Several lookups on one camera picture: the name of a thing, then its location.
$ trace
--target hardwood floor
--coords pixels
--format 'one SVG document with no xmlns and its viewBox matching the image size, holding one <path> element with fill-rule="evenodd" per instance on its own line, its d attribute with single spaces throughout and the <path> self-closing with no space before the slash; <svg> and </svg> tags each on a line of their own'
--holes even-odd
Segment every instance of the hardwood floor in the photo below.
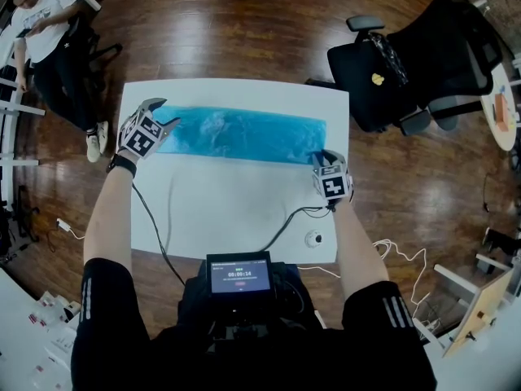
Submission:
<svg viewBox="0 0 521 391">
<path fill-rule="evenodd" d="M 93 22 L 102 35 L 101 46 L 120 42 L 125 48 L 107 68 L 100 115 L 117 124 L 126 81 L 331 80 L 326 51 L 354 40 L 345 19 L 377 15 L 387 25 L 384 32 L 390 33 L 405 27 L 430 1 L 103 0 Z M 51 112 L 44 118 L 30 116 L 23 115 L 20 121 L 18 153 L 39 158 L 42 165 L 18 168 L 16 181 L 28 186 L 32 205 L 42 211 L 34 219 L 42 241 L 9 267 L 37 295 L 49 289 L 79 301 L 81 242 L 52 231 L 57 248 L 52 253 L 45 234 L 55 227 L 57 217 L 80 232 L 87 227 L 110 153 L 92 165 L 85 157 L 81 132 Z M 514 234 L 516 184 L 508 156 L 495 144 L 481 113 L 461 116 L 453 132 L 431 125 L 426 133 L 408 138 L 397 129 L 365 134 L 352 121 L 348 160 L 356 184 L 355 210 L 370 238 L 392 239 L 410 256 L 427 248 L 428 268 L 416 299 L 434 288 L 435 263 L 452 270 L 472 263 L 487 225 Z M 490 214 L 482 209 L 486 173 Z M 134 282 L 151 336 L 176 322 L 182 294 L 162 259 L 134 251 Z M 195 275 L 199 265 L 180 258 L 173 258 L 173 263 L 184 278 Z M 408 263 L 396 254 L 387 259 L 391 278 L 400 284 L 407 302 L 422 265 L 421 259 Z M 336 265 L 324 267 L 338 270 Z M 343 305 L 339 280 L 319 270 L 303 271 L 302 277 L 326 324 L 339 327 Z"/>
</svg>

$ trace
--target blue towel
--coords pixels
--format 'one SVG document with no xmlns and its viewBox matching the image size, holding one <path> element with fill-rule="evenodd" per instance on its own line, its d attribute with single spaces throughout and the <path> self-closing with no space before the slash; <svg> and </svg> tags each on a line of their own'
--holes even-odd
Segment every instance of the blue towel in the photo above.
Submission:
<svg viewBox="0 0 521 391">
<path fill-rule="evenodd" d="M 304 165 L 326 141 L 326 122 L 307 117 L 212 107 L 154 111 L 159 123 L 174 117 L 181 123 L 158 152 Z"/>
</svg>

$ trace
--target display screen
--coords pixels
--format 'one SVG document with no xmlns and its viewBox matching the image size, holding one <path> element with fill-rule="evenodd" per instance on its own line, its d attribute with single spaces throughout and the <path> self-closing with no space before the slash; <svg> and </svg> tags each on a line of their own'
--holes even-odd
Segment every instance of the display screen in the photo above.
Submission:
<svg viewBox="0 0 521 391">
<path fill-rule="evenodd" d="M 212 292 L 269 290 L 265 259 L 241 262 L 212 262 Z"/>
</svg>

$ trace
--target forearm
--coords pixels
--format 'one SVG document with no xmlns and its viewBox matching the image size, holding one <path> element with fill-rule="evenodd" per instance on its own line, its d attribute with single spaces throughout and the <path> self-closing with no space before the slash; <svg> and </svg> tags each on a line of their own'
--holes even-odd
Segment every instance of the forearm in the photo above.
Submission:
<svg viewBox="0 0 521 391">
<path fill-rule="evenodd" d="M 25 44 L 25 39 L 20 39 L 15 42 L 15 65 L 16 65 L 16 73 L 23 77 L 25 74 L 25 51 L 27 45 Z"/>
<path fill-rule="evenodd" d="M 80 11 L 80 3 L 79 2 L 75 2 L 71 6 L 66 7 L 65 9 L 63 9 L 60 13 L 57 13 L 54 16 L 48 17 L 46 19 L 47 26 L 52 26 L 53 24 L 66 23 L 78 11 Z"/>
<path fill-rule="evenodd" d="M 114 168 L 105 183 L 90 218 L 83 246 L 83 261 L 103 257 L 119 262 L 132 273 L 130 252 L 130 199 L 132 174 Z"/>
<path fill-rule="evenodd" d="M 334 219 L 344 298 L 347 300 L 373 283 L 389 280 L 387 268 L 349 202 L 336 206 Z"/>
</svg>

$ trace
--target white t-shirt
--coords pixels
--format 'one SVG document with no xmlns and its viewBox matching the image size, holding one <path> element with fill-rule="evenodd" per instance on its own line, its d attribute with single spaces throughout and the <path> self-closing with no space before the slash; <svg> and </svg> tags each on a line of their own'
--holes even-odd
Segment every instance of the white t-shirt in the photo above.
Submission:
<svg viewBox="0 0 521 391">
<path fill-rule="evenodd" d="M 60 13 L 76 0 L 38 0 L 32 9 L 18 7 L 13 13 L 11 24 L 18 36 L 24 29 L 31 29 L 40 19 Z M 33 62 L 45 59 L 58 45 L 59 40 L 68 31 L 68 23 L 53 24 L 31 37 L 25 37 L 27 50 Z"/>
</svg>

